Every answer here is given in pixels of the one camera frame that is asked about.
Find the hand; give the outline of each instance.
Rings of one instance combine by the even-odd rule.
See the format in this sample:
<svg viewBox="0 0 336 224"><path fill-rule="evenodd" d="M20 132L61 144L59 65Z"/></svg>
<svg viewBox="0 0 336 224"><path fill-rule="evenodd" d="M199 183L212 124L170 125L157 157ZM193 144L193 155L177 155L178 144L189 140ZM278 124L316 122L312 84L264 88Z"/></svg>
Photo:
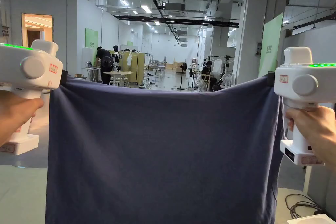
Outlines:
<svg viewBox="0 0 336 224"><path fill-rule="evenodd" d="M328 165L336 168L336 120L334 110L319 106L313 111L289 108L286 117L288 128L294 124L311 145L314 154Z"/></svg>
<svg viewBox="0 0 336 224"><path fill-rule="evenodd" d="M42 106L41 98L24 99L0 90L0 146L8 141L15 130L31 120Z"/></svg>

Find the blue t-shirt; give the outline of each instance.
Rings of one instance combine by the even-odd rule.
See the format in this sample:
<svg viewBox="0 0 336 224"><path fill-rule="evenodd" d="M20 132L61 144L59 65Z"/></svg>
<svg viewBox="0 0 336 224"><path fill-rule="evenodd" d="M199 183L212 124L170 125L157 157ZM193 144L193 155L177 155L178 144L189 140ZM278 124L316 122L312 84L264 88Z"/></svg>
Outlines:
<svg viewBox="0 0 336 224"><path fill-rule="evenodd" d="M274 223L283 137L266 78L195 93L70 79L50 100L46 224Z"/></svg>

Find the green banner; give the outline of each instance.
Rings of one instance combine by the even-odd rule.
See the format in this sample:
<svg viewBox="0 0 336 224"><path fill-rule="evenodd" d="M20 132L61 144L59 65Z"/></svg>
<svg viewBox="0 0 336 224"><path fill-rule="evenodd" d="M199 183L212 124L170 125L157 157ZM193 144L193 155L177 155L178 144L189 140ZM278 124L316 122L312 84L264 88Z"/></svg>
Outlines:
<svg viewBox="0 0 336 224"><path fill-rule="evenodd" d="M94 54L92 55L92 64L95 65L99 33L95 30L85 28L85 47L92 47Z"/></svg>
<svg viewBox="0 0 336 224"><path fill-rule="evenodd" d="M258 77L264 76L269 71L275 71L277 67L277 55L283 15L284 14L281 13L264 26Z"/></svg>

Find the person in black shirt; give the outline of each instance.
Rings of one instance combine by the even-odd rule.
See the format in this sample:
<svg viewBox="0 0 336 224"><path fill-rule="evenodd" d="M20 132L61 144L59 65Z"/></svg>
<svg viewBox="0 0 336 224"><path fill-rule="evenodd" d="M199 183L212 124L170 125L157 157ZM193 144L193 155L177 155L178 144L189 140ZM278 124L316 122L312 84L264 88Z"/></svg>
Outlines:
<svg viewBox="0 0 336 224"><path fill-rule="evenodd" d="M212 65L212 62L211 61L208 61L206 63L206 66L202 69L202 74L208 74L210 75L209 73L209 70L210 70L210 67ZM202 79L203 80L209 80L209 76L202 76ZM216 78L212 78L210 76L210 91L212 91L212 86L217 82L217 79Z"/></svg>
<svg viewBox="0 0 336 224"><path fill-rule="evenodd" d="M103 84L110 84L110 75L104 72L110 72L113 69L113 59L109 51L105 50L101 46L97 48L96 64L98 65L98 60L100 60L100 75Z"/></svg>

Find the ceiling light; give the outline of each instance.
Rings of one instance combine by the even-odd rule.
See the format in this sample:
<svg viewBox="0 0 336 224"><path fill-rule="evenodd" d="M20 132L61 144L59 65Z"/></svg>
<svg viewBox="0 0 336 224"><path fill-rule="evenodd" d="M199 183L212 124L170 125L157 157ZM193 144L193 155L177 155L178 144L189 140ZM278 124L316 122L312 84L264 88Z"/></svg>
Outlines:
<svg viewBox="0 0 336 224"><path fill-rule="evenodd" d="M151 10L148 8L147 5L141 5L142 9L146 12L146 13L152 13Z"/></svg>
<svg viewBox="0 0 336 224"><path fill-rule="evenodd" d="M124 5L128 5L128 3L125 0L120 0Z"/></svg>

